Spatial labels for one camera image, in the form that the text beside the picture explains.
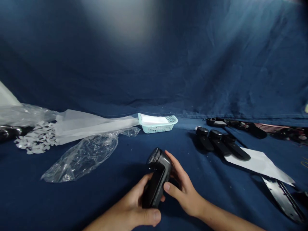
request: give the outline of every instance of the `black shaver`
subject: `black shaver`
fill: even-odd
[[[245,161],[251,159],[251,157],[235,143],[236,138],[233,135],[223,134],[221,141],[229,148],[229,150],[237,158]]]
[[[172,164],[165,152],[159,148],[152,151],[147,164],[155,171],[143,193],[142,207],[144,209],[157,208],[164,192],[164,183],[170,178]]]
[[[221,141],[222,133],[217,130],[211,130],[209,140],[213,144],[215,151],[223,156],[230,156],[232,152]]]
[[[214,147],[208,139],[208,133],[209,131],[206,128],[197,127],[196,135],[198,140],[201,142],[202,147],[208,152],[213,152]]]

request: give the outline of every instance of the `forearm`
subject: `forearm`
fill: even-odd
[[[197,216],[215,231],[260,231],[258,226],[203,200]]]

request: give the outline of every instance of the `metal bracket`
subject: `metal bracket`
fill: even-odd
[[[283,183],[273,178],[271,178],[271,180],[266,180],[262,177],[262,179],[274,196],[281,210],[296,223],[304,223],[304,214]]]

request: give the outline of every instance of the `shaver head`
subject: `shaver head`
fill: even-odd
[[[222,133],[220,131],[212,129],[209,134],[210,139],[220,139],[222,137]]]
[[[149,168],[153,169],[170,169],[171,168],[171,160],[165,154],[163,150],[160,148],[155,148],[152,153],[150,154],[147,164]]]
[[[223,134],[221,140],[226,143],[234,143],[236,138],[231,134]]]
[[[206,128],[203,127],[197,127],[196,130],[196,135],[203,135],[203,136],[207,136],[209,133],[209,131]]]
[[[155,163],[158,161],[160,154],[161,154],[162,150],[159,148],[155,148],[152,153],[150,154],[148,160],[147,160],[147,164],[151,167],[154,166]]]

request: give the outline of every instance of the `finger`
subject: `finger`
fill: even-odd
[[[132,191],[138,190],[138,195],[141,196],[144,191],[144,187],[146,186],[147,182],[152,178],[153,173],[147,174],[143,176],[143,178],[132,188]]]
[[[177,199],[178,202],[180,202],[184,196],[184,193],[179,190],[177,187],[175,187],[173,184],[170,182],[166,182],[164,184],[164,190],[172,197]]]
[[[177,175],[179,176],[179,178],[182,180],[186,174],[186,172],[184,171],[183,167],[181,166],[180,162],[167,150],[165,150],[166,155],[170,158],[170,160],[173,163],[173,166],[175,168],[175,170],[177,171]]]
[[[166,200],[166,197],[164,195],[162,195],[160,201],[164,202],[165,200]]]
[[[139,209],[133,212],[135,226],[152,225],[155,227],[161,220],[161,213],[158,209]]]

